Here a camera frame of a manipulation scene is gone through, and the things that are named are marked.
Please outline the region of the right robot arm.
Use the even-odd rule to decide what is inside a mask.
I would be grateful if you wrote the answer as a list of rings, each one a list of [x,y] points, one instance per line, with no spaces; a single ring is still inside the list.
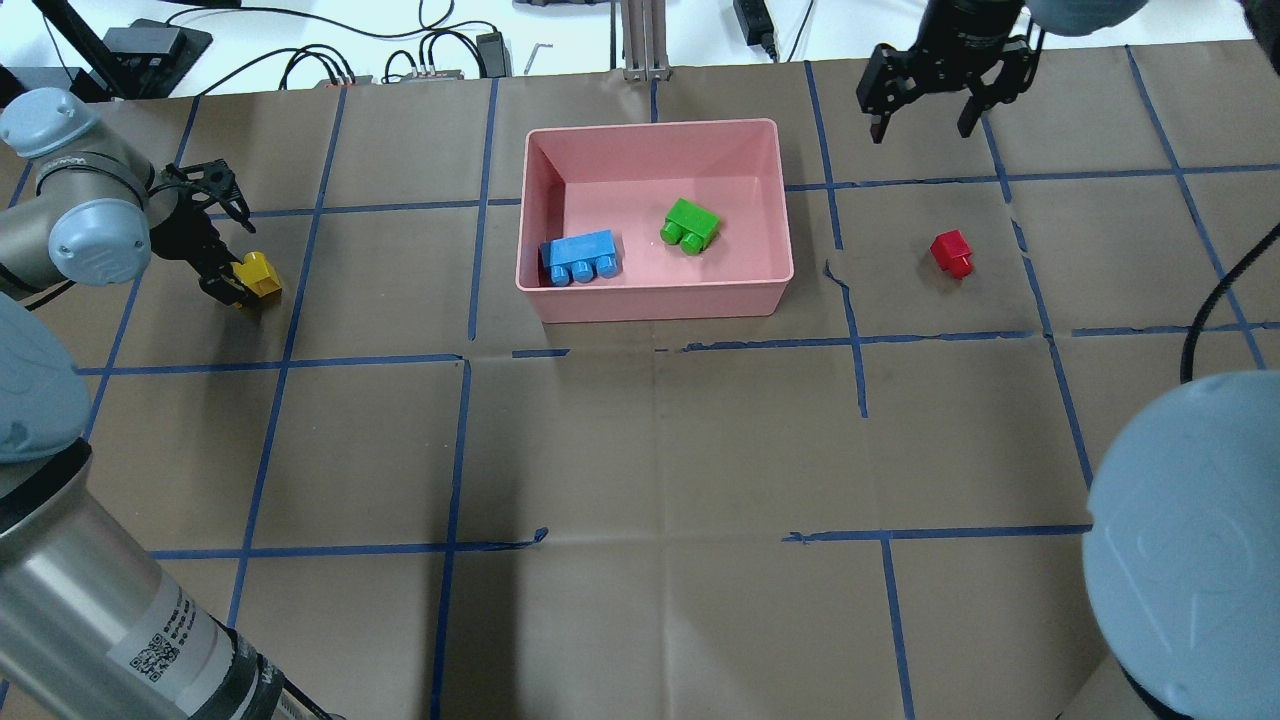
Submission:
[[[1128,20],[1139,1],[929,1],[914,44],[879,44],[856,96],[879,142],[927,94],[968,91],[957,131],[1025,92],[1041,42]],[[1268,231],[1211,290],[1187,331],[1178,387],[1139,411],[1094,473],[1082,562],[1108,655],[1064,719],[1277,716],[1279,377],[1196,378],[1196,352],[1225,293],[1277,242]]]

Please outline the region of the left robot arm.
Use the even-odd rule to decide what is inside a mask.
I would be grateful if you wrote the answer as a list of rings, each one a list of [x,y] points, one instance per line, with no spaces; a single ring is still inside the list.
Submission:
[[[3,679],[59,719],[325,719],[247,638],[206,612],[90,493],[91,397],[36,316],[73,284],[191,265],[204,292],[251,307],[279,292],[260,252],[233,254],[207,209],[251,231],[223,160],[154,164],[61,88],[3,109],[35,195],[3,211]]]

